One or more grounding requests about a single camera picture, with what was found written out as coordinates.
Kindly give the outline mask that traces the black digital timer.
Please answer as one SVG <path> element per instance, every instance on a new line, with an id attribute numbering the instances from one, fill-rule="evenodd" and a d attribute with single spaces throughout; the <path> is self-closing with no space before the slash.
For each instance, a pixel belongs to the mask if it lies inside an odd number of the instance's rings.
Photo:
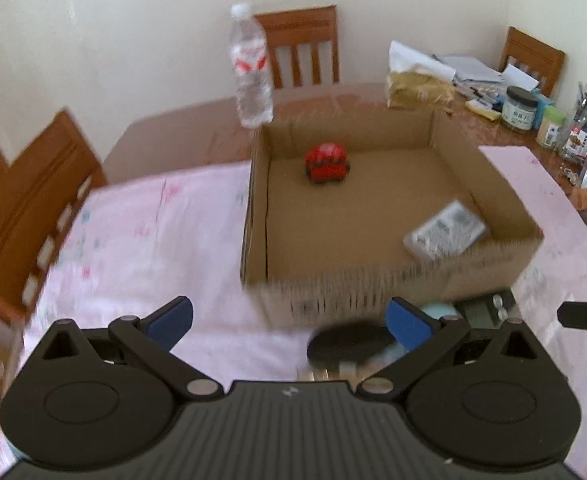
<path id="1" fill-rule="evenodd" d="M 472 328 L 499 328 L 517 304 L 510 289 L 456 301 L 454 308 Z"/>

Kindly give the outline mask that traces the black oval case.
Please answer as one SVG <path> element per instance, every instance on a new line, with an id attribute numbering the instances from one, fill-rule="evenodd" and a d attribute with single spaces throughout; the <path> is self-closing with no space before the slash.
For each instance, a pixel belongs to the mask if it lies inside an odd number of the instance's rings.
<path id="1" fill-rule="evenodd" d="M 307 359 L 315 367 L 337 368 L 340 363 L 363 364 L 395 344 L 386 326 L 355 321 L 328 326 L 313 334 Z"/>

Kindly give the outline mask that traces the light blue round case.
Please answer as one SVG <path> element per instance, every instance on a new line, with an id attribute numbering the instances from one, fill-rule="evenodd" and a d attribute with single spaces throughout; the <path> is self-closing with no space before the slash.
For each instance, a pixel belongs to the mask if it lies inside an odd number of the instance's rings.
<path id="1" fill-rule="evenodd" d="M 393 341 L 374 357 L 374 362 L 387 366 L 417 349 L 437 331 L 430 322 L 438 323 L 446 315 L 461 316 L 461 313 L 450 304 L 426 304 L 411 310 L 405 304 L 390 301 L 385 323 Z"/>

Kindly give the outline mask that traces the pink floral tablecloth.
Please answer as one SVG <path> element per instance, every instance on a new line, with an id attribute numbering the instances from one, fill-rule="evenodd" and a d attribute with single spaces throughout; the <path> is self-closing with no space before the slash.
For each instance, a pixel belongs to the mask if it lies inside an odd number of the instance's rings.
<path id="1" fill-rule="evenodd" d="M 518 193 L 544 233 L 513 288 L 525 319 L 571 383 L 582 408 L 569 465 L 587 479 L 587 333 L 567 330 L 556 311 L 587 301 L 587 227 L 526 148 L 484 154 Z M 328 379 L 307 360 L 308 330 L 272 330 L 239 280 L 250 169 L 244 162 L 150 177 L 88 197 L 51 267 L 22 335 L 28 356 L 59 318 L 104 327 L 145 316 L 177 296 L 195 308 L 175 353 L 229 386 L 236 379 Z"/>

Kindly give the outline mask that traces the brown cardboard box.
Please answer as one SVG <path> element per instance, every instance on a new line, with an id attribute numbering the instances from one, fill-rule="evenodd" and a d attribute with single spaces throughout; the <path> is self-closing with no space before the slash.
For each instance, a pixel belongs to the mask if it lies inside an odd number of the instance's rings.
<path id="1" fill-rule="evenodd" d="M 342 145 L 350 172 L 312 183 L 305 154 Z M 403 238 L 459 200 L 489 232 L 463 255 L 425 261 Z M 376 318 L 401 296 L 458 300 L 514 284 L 540 227 L 459 122 L 431 110 L 300 116 L 254 137 L 240 278 L 275 328 Z"/>

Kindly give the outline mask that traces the clear pen holder with pens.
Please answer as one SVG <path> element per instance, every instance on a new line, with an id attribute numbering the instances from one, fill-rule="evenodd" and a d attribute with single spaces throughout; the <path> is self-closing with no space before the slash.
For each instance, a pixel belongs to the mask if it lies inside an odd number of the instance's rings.
<path id="1" fill-rule="evenodd" d="M 572 115 L 563 127 L 558 154 L 564 160 L 582 166 L 587 157 L 587 84 L 578 84 Z"/>

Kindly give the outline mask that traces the wooden chair at left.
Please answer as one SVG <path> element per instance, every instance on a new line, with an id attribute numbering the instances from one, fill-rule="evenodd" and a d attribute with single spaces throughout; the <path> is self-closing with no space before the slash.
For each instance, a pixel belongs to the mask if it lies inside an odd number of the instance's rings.
<path id="1" fill-rule="evenodd" d="M 27 321 L 88 195 L 107 184 L 102 163 L 69 110 L 0 177 L 0 320 Z"/>

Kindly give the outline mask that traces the red toy car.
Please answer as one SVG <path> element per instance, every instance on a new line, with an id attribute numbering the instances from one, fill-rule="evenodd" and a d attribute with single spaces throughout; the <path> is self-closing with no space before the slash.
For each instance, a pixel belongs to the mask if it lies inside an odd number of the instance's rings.
<path id="1" fill-rule="evenodd" d="M 305 174 L 314 184 L 341 182 L 351 166 L 347 151 L 336 143 L 323 143 L 305 154 Z"/>

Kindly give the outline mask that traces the green-lidded spice jar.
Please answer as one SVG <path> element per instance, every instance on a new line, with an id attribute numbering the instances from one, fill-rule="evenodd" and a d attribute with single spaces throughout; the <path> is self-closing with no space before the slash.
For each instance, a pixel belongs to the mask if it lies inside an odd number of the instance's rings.
<path id="1" fill-rule="evenodd" d="M 539 130 L 537 130 L 537 144 L 542 148 L 555 151 L 565 120 L 566 115 L 555 106 L 545 107 Z"/>

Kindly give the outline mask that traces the dark-lidded glass jar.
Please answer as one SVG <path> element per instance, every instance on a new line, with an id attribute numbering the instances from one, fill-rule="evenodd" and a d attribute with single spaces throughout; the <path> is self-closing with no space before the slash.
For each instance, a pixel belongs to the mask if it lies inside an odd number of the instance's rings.
<path id="1" fill-rule="evenodd" d="M 532 129 L 539 100 L 531 91 L 518 86 L 508 86 L 501 111 L 502 123 L 514 130 L 527 132 Z"/>

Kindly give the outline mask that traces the yellow sticky note pad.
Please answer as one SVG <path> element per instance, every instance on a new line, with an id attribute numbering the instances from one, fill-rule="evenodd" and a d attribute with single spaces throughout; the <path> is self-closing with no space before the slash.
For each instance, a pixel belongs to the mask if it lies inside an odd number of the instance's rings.
<path id="1" fill-rule="evenodd" d="M 465 102 L 466 110 L 476 114 L 490 122 L 496 122 L 501 117 L 502 113 L 493 108 L 493 105 L 480 99 L 473 99 Z"/>

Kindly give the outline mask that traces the gold tissue pack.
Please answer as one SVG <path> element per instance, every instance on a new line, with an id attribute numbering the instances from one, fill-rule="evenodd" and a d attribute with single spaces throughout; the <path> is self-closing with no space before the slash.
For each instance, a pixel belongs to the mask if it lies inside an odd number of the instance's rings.
<path id="1" fill-rule="evenodd" d="M 390 42 L 388 61 L 389 108 L 452 110 L 456 74 L 453 67 L 397 40 Z"/>

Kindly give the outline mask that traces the wooden chair at right corner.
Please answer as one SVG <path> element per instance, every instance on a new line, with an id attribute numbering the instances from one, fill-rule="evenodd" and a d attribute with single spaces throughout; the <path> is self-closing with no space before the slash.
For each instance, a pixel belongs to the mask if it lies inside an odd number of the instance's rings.
<path id="1" fill-rule="evenodd" d="M 525 67 L 525 72 L 539 81 L 544 96 L 551 98 L 559 81 L 566 53 L 538 40 L 514 26 L 508 27 L 503 47 L 499 71 L 505 70 L 509 63 Z"/>

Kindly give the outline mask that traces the stack of white papers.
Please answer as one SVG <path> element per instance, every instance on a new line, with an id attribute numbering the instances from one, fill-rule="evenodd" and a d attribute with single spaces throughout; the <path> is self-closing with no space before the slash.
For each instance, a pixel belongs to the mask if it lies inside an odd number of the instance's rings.
<path id="1" fill-rule="evenodd" d="M 531 91 L 540 81 L 530 76 L 514 64 L 508 63 L 502 70 L 493 68 L 468 55 L 435 55 L 435 59 L 455 70 L 454 80 L 461 84 L 491 84 L 491 86 L 517 86 Z"/>

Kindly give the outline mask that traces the clear plastic water bottle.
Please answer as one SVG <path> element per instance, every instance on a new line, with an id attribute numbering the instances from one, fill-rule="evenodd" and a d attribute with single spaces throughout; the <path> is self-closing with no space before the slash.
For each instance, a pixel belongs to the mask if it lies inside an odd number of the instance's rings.
<path id="1" fill-rule="evenodd" d="M 273 120 L 273 79 L 266 32 L 248 3 L 231 6 L 232 31 L 228 53 L 236 80 L 240 125 L 257 129 Z"/>

